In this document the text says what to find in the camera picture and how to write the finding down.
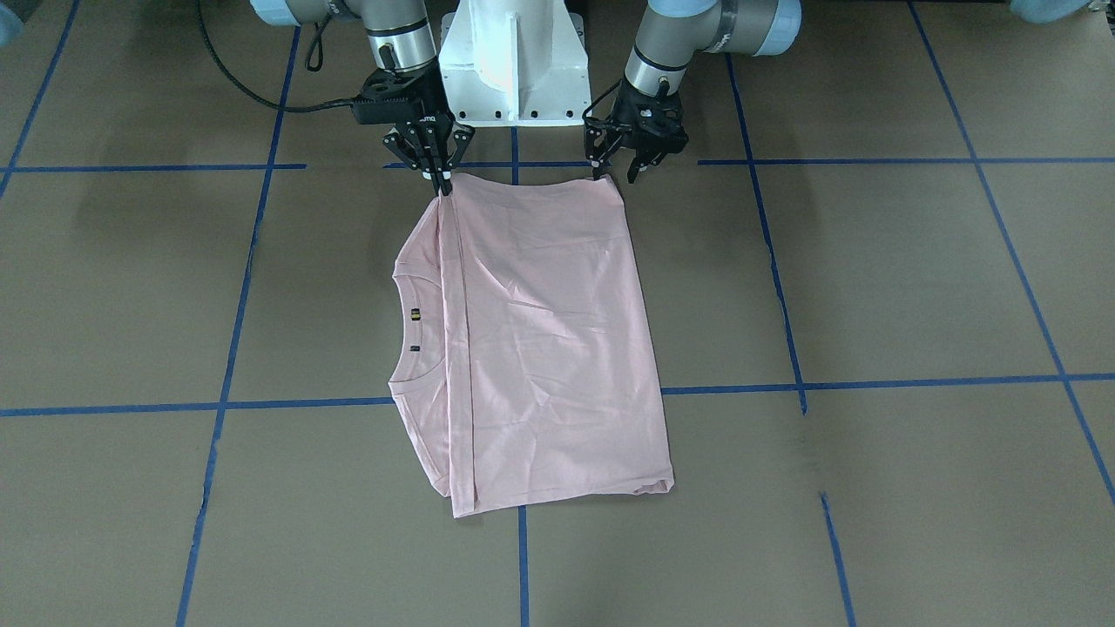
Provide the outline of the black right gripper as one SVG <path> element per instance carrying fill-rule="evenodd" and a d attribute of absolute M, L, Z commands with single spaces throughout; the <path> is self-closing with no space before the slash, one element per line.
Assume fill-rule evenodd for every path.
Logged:
<path fill-rule="evenodd" d="M 391 124 L 382 143 L 403 162 L 416 162 L 424 179 L 442 196 L 450 195 L 450 173 L 457 168 L 475 131 L 450 112 L 438 68 L 411 71 L 378 69 L 355 96 L 359 124 Z"/>

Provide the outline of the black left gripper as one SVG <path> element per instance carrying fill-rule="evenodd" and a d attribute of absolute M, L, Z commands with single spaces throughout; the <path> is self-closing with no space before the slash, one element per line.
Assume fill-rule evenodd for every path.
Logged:
<path fill-rule="evenodd" d="M 602 179 L 605 163 L 618 148 L 632 151 L 626 170 L 629 184 L 656 162 L 685 149 L 689 137 L 683 128 L 683 106 L 672 88 L 672 83 L 661 78 L 652 94 L 644 94 L 624 78 L 589 104 L 583 110 L 583 128 L 593 181 Z"/>

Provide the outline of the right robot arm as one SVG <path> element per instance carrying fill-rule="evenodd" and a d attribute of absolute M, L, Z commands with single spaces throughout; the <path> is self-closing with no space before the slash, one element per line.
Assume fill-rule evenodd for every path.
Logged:
<path fill-rule="evenodd" d="M 253 1 L 266 25 L 359 23 L 374 52 L 375 70 L 358 95 L 319 104 L 348 108 L 362 125 L 390 125 L 385 145 L 429 179 L 435 194 L 450 195 L 450 173 L 469 146 L 474 128 L 457 123 L 443 87 L 429 12 L 421 1 Z"/>

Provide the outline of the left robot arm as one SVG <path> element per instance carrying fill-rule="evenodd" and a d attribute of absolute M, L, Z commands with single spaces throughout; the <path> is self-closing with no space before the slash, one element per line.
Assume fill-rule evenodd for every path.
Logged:
<path fill-rule="evenodd" d="M 680 154 L 688 143 L 680 86 L 697 52 L 776 56 L 803 23 L 799 1 L 649 1 L 604 118 L 583 110 L 585 158 L 593 179 L 621 148 L 633 151 L 626 179 Z"/>

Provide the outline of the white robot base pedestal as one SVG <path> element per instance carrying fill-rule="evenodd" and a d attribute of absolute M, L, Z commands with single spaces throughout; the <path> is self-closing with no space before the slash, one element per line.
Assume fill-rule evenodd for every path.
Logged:
<path fill-rule="evenodd" d="M 564 1 L 462 1 L 442 17 L 450 115 L 474 127 L 580 126 L 591 100 L 583 31 Z"/>

